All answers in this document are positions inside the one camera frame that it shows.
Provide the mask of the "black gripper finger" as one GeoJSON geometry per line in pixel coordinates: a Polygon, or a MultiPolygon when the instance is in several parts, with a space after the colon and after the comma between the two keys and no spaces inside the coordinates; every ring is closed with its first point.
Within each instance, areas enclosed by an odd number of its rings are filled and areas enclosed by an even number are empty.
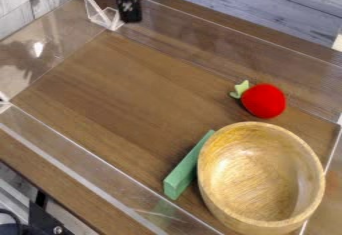
{"type": "Polygon", "coordinates": [[[121,19],[125,23],[138,23],[142,21],[141,0],[117,0],[121,19]]]}

